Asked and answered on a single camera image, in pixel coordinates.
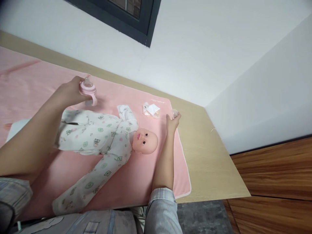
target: window frame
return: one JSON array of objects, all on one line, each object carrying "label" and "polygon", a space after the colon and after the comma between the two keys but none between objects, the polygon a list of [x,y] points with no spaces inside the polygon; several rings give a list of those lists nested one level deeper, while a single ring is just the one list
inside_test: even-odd
[{"label": "window frame", "polygon": [[142,0],[138,19],[109,0],[66,1],[137,42],[150,47],[161,0]]}]

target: hand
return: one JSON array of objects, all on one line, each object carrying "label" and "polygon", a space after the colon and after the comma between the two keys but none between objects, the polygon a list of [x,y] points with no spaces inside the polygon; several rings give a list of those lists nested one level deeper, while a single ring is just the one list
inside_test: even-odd
[{"label": "hand", "polygon": [[85,79],[82,77],[75,76],[70,82],[58,87],[54,94],[49,98],[49,101],[65,109],[83,101],[91,100],[91,96],[82,95],[79,92],[79,84],[84,80]]},{"label": "hand", "polygon": [[178,116],[175,117],[174,119],[170,119],[169,115],[167,114],[167,135],[168,134],[173,134],[176,132],[176,128],[178,127],[179,125],[179,120],[181,118],[181,114],[180,112],[178,112]]}]

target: white printed onesie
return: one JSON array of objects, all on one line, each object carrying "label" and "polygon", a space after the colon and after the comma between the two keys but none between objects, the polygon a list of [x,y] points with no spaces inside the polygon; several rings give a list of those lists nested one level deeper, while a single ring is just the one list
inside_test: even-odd
[{"label": "white printed onesie", "polygon": [[53,201],[55,215],[80,212],[128,161],[132,151],[130,133],[138,129],[138,123],[129,106],[117,108],[120,118],[90,110],[64,111],[57,148],[82,155],[104,155],[88,174]]}]

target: window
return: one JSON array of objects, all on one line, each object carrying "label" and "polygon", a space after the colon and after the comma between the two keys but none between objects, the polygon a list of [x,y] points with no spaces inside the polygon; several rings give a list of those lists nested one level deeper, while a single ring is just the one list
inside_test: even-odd
[{"label": "window", "polygon": [[66,0],[150,47],[161,0]]}]

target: doll head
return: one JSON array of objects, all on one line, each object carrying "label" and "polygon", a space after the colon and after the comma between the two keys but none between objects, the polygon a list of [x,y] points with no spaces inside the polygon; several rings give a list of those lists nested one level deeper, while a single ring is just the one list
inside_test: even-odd
[{"label": "doll head", "polygon": [[158,137],[155,133],[139,128],[133,136],[132,149],[142,154],[153,153],[158,145]]}]

